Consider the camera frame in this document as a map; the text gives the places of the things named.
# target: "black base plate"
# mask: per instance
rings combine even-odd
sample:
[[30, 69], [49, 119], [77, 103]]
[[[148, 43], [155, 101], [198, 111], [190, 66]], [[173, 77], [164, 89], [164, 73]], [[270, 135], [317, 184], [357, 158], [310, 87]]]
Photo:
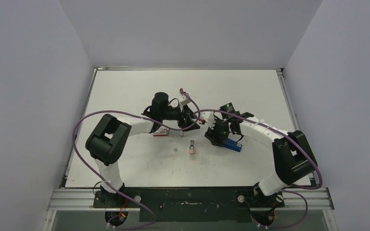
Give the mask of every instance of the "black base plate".
[[[141, 197], [141, 203], [150, 208], [159, 222], [202, 222], [236, 220], [251, 222], [252, 207], [271, 208], [273, 203], [260, 205], [252, 197], [253, 187], [204, 187], [204, 188], [131, 188], [123, 193], [131, 198]], [[237, 197], [245, 196], [245, 202], [239, 203]], [[96, 192], [94, 208], [115, 208], [102, 199], [100, 191]], [[138, 208], [131, 201], [127, 208]], [[153, 221], [154, 217], [145, 209], [140, 209], [140, 222]]]

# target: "cable tie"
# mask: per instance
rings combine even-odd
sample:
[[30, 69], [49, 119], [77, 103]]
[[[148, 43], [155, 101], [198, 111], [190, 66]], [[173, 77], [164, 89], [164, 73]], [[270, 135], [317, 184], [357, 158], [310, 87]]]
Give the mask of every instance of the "cable tie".
[[263, 123], [264, 122], [264, 119], [260, 119], [258, 121], [256, 121], [256, 123], [253, 125], [253, 129], [258, 126], [259, 124]]
[[267, 127], [265, 127], [264, 131], [263, 131], [263, 135], [267, 132], [267, 130], [269, 130], [269, 127], [271, 127], [270, 124], [267, 125]]

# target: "gray wall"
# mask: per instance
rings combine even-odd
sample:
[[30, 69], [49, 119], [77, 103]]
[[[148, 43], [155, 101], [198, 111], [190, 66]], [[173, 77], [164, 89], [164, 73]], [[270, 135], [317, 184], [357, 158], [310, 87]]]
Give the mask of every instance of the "gray wall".
[[321, 0], [60, 0], [95, 66], [284, 67]]
[[0, 231], [41, 229], [92, 71], [57, 0], [0, 0]]
[[324, 0], [285, 77], [341, 230], [370, 230], [370, 1]]

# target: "white tabletop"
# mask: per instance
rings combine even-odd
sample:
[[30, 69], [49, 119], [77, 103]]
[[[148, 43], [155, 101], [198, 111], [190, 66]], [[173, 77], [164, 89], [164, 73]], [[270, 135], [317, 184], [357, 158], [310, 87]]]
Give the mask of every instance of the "white tabletop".
[[[120, 110], [139, 115], [163, 91], [170, 99], [183, 88], [201, 109], [218, 109], [232, 102], [241, 113], [250, 112], [266, 123], [293, 131], [284, 95], [274, 70], [158, 70], [98, 71], [86, 114]], [[84, 145], [102, 115], [87, 118], [77, 148], [97, 169]], [[164, 123], [176, 126], [175, 121]], [[128, 187], [252, 186], [274, 171], [273, 153], [244, 138], [240, 153], [212, 146], [204, 137], [208, 127], [185, 132], [183, 137], [130, 136], [119, 159], [121, 178]], [[189, 154], [195, 140], [195, 154]], [[93, 187], [99, 178], [73, 152], [66, 187]], [[305, 177], [297, 182], [309, 185]]]

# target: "blue object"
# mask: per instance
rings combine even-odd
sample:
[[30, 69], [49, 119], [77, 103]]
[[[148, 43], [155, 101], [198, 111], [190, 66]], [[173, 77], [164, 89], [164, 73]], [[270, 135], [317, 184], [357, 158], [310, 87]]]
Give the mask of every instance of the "blue object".
[[227, 148], [227, 149], [230, 149], [230, 150], [233, 150], [233, 151], [236, 151], [238, 153], [240, 153], [240, 151], [242, 151], [242, 144], [240, 144], [240, 143], [238, 143], [234, 140], [231, 140], [229, 138], [226, 140], [223, 147]]

